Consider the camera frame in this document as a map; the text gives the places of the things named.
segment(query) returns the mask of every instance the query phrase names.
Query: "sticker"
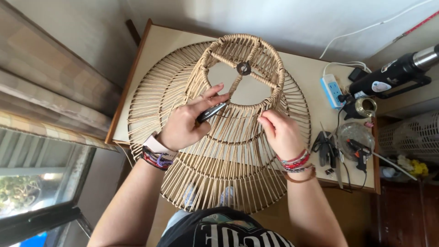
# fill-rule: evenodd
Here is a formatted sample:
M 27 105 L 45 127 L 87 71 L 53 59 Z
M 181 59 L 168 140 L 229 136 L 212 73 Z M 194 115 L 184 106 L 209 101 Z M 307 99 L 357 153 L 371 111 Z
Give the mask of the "sticker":
M 366 98 L 366 97 L 369 97 L 369 96 L 367 94 L 365 94 L 363 91 L 360 91 L 360 92 L 354 94 L 354 97 L 355 98 Z
M 397 60 L 395 60 L 395 61 L 391 61 L 390 63 L 384 65 L 384 66 L 381 68 L 381 73 L 386 72 L 387 69 L 390 67 L 390 65 L 392 65 L 392 64 L 393 64 L 394 62 L 396 62 L 396 61 L 397 61 Z
M 392 86 L 384 82 L 374 81 L 374 83 L 372 83 L 372 90 L 377 93 L 387 91 L 390 88 L 392 88 Z

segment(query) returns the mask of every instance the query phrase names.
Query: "glass pane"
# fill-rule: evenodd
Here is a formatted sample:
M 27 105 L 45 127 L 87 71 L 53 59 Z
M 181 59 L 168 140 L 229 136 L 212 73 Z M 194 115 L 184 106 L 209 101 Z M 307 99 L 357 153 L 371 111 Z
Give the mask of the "glass pane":
M 88 240 L 78 222 L 72 221 L 10 247 L 86 247 Z
M 0 219 L 70 201 L 92 149 L 0 129 Z

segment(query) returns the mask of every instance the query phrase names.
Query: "white cable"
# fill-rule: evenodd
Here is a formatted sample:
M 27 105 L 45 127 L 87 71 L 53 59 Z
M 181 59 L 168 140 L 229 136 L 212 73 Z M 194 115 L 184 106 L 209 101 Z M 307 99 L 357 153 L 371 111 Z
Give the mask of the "white cable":
M 332 40 L 329 42 L 329 44 L 326 46 L 325 50 L 323 51 L 323 53 L 322 53 L 322 55 L 319 57 L 319 59 L 322 59 L 322 57 L 323 57 L 323 56 L 325 55 L 325 53 L 326 53 L 326 50 L 328 49 L 328 47 L 331 45 L 331 43 L 332 43 L 334 40 L 336 40 L 336 39 L 338 39 L 338 38 L 346 37 L 346 36 L 349 36 L 349 35 L 352 35 L 352 34 L 356 34 L 356 33 L 362 32 L 362 31 L 364 31 L 364 30 L 367 30 L 367 29 L 369 29 L 369 28 L 371 28 L 371 27 L 378 26 L 378 25 L 384 24 L 384 23 L 386 23 L 386 22 L 392 21 L 392 20 L 398 18 L 399 16 L 401 16 L 401 15 L 403 15 L 403 14 L 405 14 L 405 13 L 411 11 L 412 9 L 417 8 L 417 7 L 419 7 L 419 6 L 421 6 L 421 5 L 424 5 L 424 4 L 426 4 L 426 3 L 428 3 L 428 2 L 431 2 L 431 1 L 433 1 L 433 0 L 426 0 L 426 1 L 422 2 L 422 3 L 416 4 L 415 6 L 413 6 L 413 7 L 411 7 L 411 8 L 408 8 L 408 9 L 406 9 L 405 11 L 401 12 L 400 14 L 398 14 L 398 15 L 396 15 L 396 16 L 390 18 L 389 20 L 385 20 L 385 21 L 383 21 L 383 22 L 379 22 L 379 23 L 376 23 L 376 24 L 370 25 L 370 26 L 368 26 L 368 27 L 365 27 L 365 28 L 363 28 L 363 29 L 361 29 L 361 30 L 358 30 L 358 31 L 355 31 L 355 32 L 353 32 L 353 33 L 348 33 L 348 34 L 345 34 L 345 35 L 341 35 L 341 36 L 335 37 L 335 38 L 332 39 Z
M 359 65 L 363 66 L 364 70 L 368 73 L 371 73 L 371 70 L 366 66 L 363 62 L 353 61 L 353 62 L 347 62 L 347 63 L 340 63 L 340 62 L 330 62 L 328 63 L 325 68 L 323 69 L 323 76 L 326 75 L 326 68 L 331 64 L 338 64 L 338 65 L 345 65 L 345 66 L 353 66 L 353 65 Z

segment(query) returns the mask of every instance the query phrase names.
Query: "hand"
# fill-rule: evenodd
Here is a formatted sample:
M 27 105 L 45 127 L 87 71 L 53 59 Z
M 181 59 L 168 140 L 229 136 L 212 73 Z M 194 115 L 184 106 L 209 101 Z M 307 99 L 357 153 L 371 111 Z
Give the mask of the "hand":
M 284 113 L 267 110 L 258 118 L 271 148 L 282 160 L 297 158 L 305 148 L 296 121 Z
M 223 87 L 223 83 L 213 86 L 186 105 L 175 108 L 156 136 L 157 141 L 172 151 L 178 151 L 201 140 L 209 133 L 210 124 L 206 121 L 196 127 L 195 120 L 203 111 L 229 99 L 229 93 L 217 94 Z

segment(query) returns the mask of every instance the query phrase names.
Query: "woman's left hand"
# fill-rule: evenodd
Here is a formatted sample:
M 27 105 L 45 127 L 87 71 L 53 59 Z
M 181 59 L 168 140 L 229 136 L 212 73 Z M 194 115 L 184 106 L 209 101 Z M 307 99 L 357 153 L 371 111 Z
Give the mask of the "woman's left hand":
M 229 99 L 229 93 L 218 95 L 223 83 L 211 87 L 184 106 L 175 108 L 162 131 L 156 136 L 158 142 L 172 151 L 184 149 L 200 141 L 210 131 L 206 121 L 195 126 L 195 120 L 205 110 Z

